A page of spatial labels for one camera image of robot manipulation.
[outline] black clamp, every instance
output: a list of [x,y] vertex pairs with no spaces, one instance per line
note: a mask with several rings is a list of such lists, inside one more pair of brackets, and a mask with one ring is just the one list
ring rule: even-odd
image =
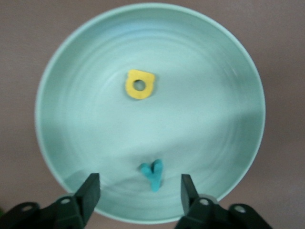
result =
[[25,202],[0,218],[1,229],[83,229],[99,198],[100,176],[92,173],[73,196],[64,196],[50,206]]
[[176,229],[272,229],[250,206],[222,208],[211,196],[199,195],[190,175],[182,175],[181,200],[185,216]]

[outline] light green plate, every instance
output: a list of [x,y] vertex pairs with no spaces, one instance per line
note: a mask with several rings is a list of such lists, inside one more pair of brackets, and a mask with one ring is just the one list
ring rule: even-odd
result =
[[[125,91],[127,73],[153,73],[143,100]],[[101,175],[96,211],[154,224],[183,213],[181,173],[199,193],[227,195],[259,148],[264,92],[240,42],[212,19],[179,6],[148,3],[90,20],[56,51],[40,83],[36,130],[58,182],[75,191]],[[139,171],[161,159],[156,193]]]

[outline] table surface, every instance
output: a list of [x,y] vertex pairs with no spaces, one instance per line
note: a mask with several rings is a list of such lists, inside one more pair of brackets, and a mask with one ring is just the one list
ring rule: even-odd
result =
[[[0,0],[0,207],[45,207],[65,191],[47,168],[35,135],[34,105],[43,70],[64,39],[92,17],[137,0]],[[263,141],[250,170],[222,201],[252,206],[275,229],[305,225],[305,1],[166,0],[226,27],[250,53],[266,98]],[[171,229],[96,213],[88,229]]]

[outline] teal object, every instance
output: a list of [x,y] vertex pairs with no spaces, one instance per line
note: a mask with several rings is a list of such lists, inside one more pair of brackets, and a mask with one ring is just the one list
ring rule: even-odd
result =
[[161,186],[163,163],[162,160],[155,160],[150,166],[147,163],[140,165],[140,170],[146,176],[146,178],[151,183],[151,188],[153,192],[157,192]]
[[[155,75],[135,100],[127,73]],[[96,211],[125,222],[177,220],[181,174],[218,200],[246,174],[261,143],[264,92],[240,42],[212,19],[147,3],[106,12],[76,30],[53,55],[39,85],[35,123],[42,155],[73,192],[100,173]],[[158,192],[137,169],[162,159]]]

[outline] hole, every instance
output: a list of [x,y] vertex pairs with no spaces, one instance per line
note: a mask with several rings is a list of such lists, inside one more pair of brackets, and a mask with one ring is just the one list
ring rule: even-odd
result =
[[31,210],[33,208],[33,206],[31,205],[28,205],[28,206],[25,206],[21,209],[21,211],[28,211],[28,210]]
[[70,199],[69,198],[65,198],[61,201],[61,204],[67,204],[70,202]]
[[240,213],[246,213],[246,210],[242,206],[237,205],[234,209]]
[[209,201],[208,201],[207,199],[201,199],[201,200],[200,200],[200,203],[201,203],[202,205],[205,205],[205,206],[208,206],[208,205],[209,205]]
[[136,80],[133,82],[133,87],[137,91],[143,91],[146,87],[145,82],[143,80]]

